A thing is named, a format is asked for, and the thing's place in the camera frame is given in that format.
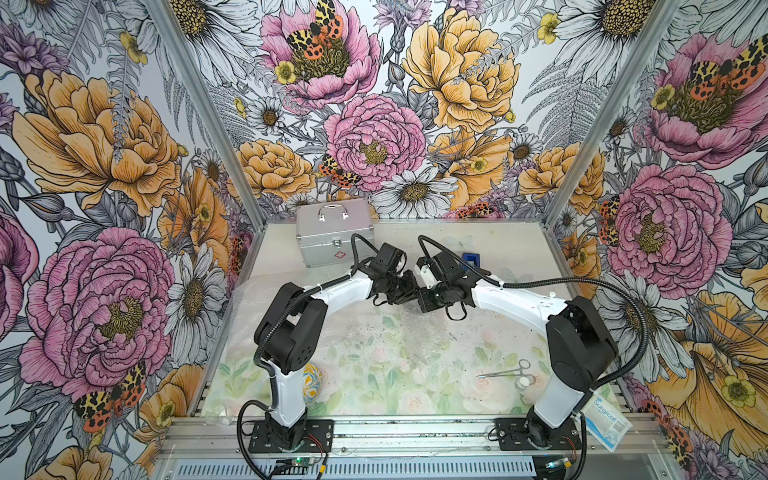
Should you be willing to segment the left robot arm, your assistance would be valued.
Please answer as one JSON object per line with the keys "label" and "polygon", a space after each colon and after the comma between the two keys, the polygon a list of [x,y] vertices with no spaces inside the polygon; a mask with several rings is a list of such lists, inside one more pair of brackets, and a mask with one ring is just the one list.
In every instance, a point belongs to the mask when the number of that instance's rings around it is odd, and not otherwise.
{"label": "left robot arm", "polygon": [[406,265],[407,254],[385,243],[374,257],[356,261],[338,278],[311,287],[280,287],[254,333],[254,363],[268,373],[271,405],[253,441],[283,451],[299,447],[308,417],[303,371],[317,349],[326,317],[365,300],[382,298],[390,305],[413,300],[418,285]]}

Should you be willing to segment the clear bubble wrap sheet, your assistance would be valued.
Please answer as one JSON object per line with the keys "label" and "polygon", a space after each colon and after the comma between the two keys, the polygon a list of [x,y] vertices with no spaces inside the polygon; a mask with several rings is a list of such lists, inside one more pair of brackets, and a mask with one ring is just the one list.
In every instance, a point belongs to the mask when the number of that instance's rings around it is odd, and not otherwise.
{"label": "clear bubble wrap sheet", "polygon": [[[278,345],[280,323],[290,332],[298,318],[282,319],[287,300],[279,289],[293,283],[300,290],[344,274],[306,271],[259,275],[236,291],[232,326],[211,381],[204,413],[232,417],[247,400],[270,405],[271,377],[259,362]],[[387,303],[372,293],[339,312],[328,312],[314,353],[303,369],[303,396],[312,416],[427,415],[436,411],[429,368],[416,353],[411,320],[421,319],[416,302]],[[268,350],[259,342],[267,339]]]}

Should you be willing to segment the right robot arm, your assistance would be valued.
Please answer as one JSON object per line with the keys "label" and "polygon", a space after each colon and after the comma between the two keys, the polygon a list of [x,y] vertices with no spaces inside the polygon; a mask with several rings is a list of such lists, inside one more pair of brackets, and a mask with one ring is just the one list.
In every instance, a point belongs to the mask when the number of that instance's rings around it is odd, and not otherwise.
{"label": "right robot arm", "polygon": [[586,405],[598,380],[618,356],[618,347],[602,317],[583,296],[562,299],[534,292],[581,280],[561,277],[508,283],[450,252],[421,257],[416,275],[420,309],[426,313],[458,304],[504,315],[542,334],[549,350],[550,379],[524,423],[536,449],[553,446],[557,433]]}

